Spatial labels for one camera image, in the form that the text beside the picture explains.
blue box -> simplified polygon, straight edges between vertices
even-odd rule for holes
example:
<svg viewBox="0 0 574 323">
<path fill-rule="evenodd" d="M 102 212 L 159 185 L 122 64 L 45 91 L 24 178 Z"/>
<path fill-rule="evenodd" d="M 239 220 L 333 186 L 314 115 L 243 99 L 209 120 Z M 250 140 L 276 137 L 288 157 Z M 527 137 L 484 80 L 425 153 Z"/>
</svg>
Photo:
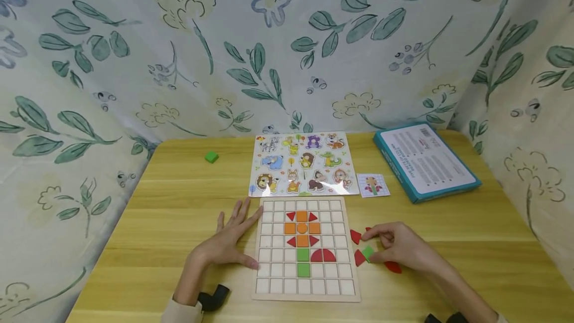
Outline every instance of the blue box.
<svg viewBox="0 0 574 323">
<path fill-rule="evenodd" d="M 482 184 L 428 124 L 377 131 L 373 141 L 412 203 L 470 191 Z"/>
</svg>

green square tile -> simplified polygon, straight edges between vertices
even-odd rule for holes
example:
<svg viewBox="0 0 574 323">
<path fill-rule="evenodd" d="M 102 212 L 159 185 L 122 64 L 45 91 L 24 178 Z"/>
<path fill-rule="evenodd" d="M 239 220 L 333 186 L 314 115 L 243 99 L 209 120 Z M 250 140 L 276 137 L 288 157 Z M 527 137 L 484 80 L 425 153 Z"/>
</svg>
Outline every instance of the green square tile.
<svg viewBox="0 0 574 323">
<path fill-rule="evenodd" d="M 207 155 L 205 155 L 205 159 L 209 163 L 214 163 L 218 158 L 219 158 L 219 155 L 216 154 L 215 152 L 209 152 Z"/>
<path fill-rule="evenodd" d="M 311 277 L 311 265 L 309 263 L 297 263 L 297 277 Z"/>
<path fill-rule="evenodd" d="M 373 251 L 373 248 L 371 248 L 370 245 L 367 246 L 367 248 L 365 248 L 365 250 L 363 250 L 363 256 L 365 256 L 365 258 L 367 259 L 367 262 L 371 263 L 371 261 L 369 260 L 369 257 L 374 253 L 375 251 Z"/>
<path fill-rule="evenodd" d="M 309 248 L 297 248 L 297 261 L 309 262 Z"/>
</svg>

floral wallpaper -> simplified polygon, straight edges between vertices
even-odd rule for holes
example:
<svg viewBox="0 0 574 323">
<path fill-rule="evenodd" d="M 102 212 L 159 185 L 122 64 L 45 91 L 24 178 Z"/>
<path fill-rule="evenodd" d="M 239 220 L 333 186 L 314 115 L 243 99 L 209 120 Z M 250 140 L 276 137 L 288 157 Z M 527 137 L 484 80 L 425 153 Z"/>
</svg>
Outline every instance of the floral wallpaper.
<svg viewBox="0 0 574 323">
<path fill-rule="evenodd" d="M 0 321 L 65 321 L 162 141 L 414 122 L 574 286 L 573 1 L 0 0 Z"/>
</svg>

wooden puzzle board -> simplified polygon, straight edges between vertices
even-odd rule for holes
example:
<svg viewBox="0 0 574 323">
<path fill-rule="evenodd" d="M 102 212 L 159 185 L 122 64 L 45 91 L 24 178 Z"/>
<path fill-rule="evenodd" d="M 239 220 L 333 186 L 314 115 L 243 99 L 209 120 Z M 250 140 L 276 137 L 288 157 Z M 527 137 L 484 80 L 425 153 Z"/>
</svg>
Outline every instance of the wooden puzzle board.
<svg viewBox="0 0 574 323">
<path fill-rule="evenodd" d="M 252 298 L 360 302 L 342 197 L 262 198 Z"/>
<path fill-rule="evenodd" d="M 250 197 L 359 194 L 347 135 L 259 135 L 253 149 Z"/>
</svg>

black object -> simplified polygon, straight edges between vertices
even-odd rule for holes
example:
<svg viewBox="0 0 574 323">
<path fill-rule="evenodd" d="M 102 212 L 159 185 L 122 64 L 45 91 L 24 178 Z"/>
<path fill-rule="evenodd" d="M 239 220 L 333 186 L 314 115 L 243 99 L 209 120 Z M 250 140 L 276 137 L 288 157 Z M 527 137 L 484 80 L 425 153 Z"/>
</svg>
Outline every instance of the black object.
<svg viewBox="0 0 574 323">
<path fill-rule="evenodd" d="M 229 289 L 226 286 L 217 285 L 213 295 L 200 292 L 197 300 L 201 303 L 205 312 L 213 312 L 222 307 L 227 294 L 229 294 Z"/>
<path fill-rule="evenodd" d="M 425 319 L 425 323 L 441 323 L 435 316 L 428 315 L 427 319 Z"/>
<path fill-rule="evenodd" d="M 468 320 L 464 318 L 461 312 L 456 312 L 446 320 L 446 323 L 468 323 Z"/>
</svg>

